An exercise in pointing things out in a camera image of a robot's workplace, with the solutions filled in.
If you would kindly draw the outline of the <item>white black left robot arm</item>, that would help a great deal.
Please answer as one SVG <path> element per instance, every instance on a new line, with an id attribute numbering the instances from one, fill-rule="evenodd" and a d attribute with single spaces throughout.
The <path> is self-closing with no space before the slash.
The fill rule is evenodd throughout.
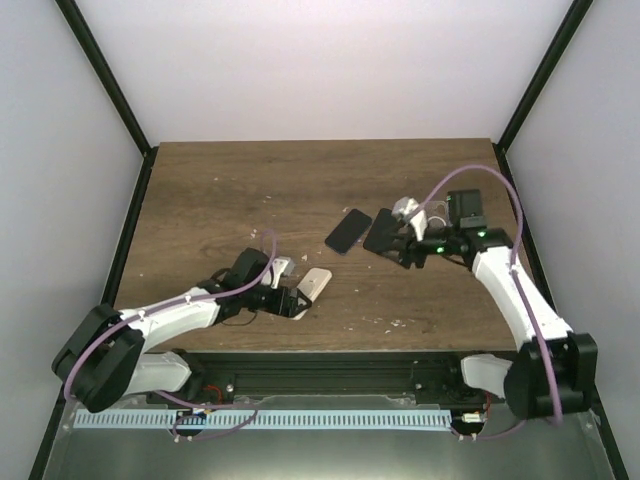
<path id="1" fill-rule="evenodd" d="M 155 347 L 219 325 L 244 310 L 301 319 L 332 274 L 313 268 L 291 288 L 282 280 L 293 269 L 289 257 L 247 248 L 231 267 L 168 300 L 124 310 L 109 304 L 94 307 L 52 364 L 65 398 L 91 413 L 147 392 L 174 402 L 196 402 L 205 381 L 194 360 L 182 350 L 157 353 Z"/>

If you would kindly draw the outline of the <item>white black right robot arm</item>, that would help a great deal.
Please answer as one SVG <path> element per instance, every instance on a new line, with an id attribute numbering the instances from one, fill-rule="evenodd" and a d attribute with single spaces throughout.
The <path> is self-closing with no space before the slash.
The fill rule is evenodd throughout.
<path id="1" fill-rule="evenodd" d="M 447 396 L 458 403 L 484 390 L 506 401 L 520 420 L 574 414 L 590 409 L 598 347 L 578 334 L 545 300 L 523 269 L 514 243 L 490 228 L 477 189 L 447 195 L 448 218 L 429 224 L 415 199 L 404 197 L 379 210 L 364 247 L 401 267 L 422 268 L 431 255 L 457 256 L 488 291 L 513 336 L 517 354 L 469 355 L 444 378 Z"/>

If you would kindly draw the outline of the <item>clear phone case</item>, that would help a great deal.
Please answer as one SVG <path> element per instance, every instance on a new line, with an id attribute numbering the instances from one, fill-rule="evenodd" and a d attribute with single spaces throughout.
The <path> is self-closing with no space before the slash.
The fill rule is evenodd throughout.
<path id="1" fill-rule="evenodd" d="M 436 229 L 450 225 L 448 204 L 443 200 L 428 202 L 424 211 L 427 217 L 427 228 Z"/>

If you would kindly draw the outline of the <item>blue edged black smartphone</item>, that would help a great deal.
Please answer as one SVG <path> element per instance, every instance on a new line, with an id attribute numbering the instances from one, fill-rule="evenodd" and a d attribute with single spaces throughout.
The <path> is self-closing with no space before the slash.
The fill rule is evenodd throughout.
<path id="1" fill-rule="evenodd" d="M 350 210 L 326 237 L 324 243 L 332 251 L 345 255 L 371 226 L 372 218 L 358 209 Z"/>

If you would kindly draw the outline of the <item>beige phone case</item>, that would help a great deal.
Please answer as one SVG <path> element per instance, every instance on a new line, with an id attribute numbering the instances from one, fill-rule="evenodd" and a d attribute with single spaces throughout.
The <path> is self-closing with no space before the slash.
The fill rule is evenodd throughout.
<path id="1" fill-rule="evenodd" d="M 328 285 L 331 278 L 332 272 L 330 270 L 314 267 L 305 274 L 300 283 L 297 285 L 296 289 L 300 289 L 302 292 L 304 292 L 313 301 L 314 304 L 320 294 Z M 297 313 L 293 317 L 293 320 L 301 320 L 309 310 L 304 313 Z"/>

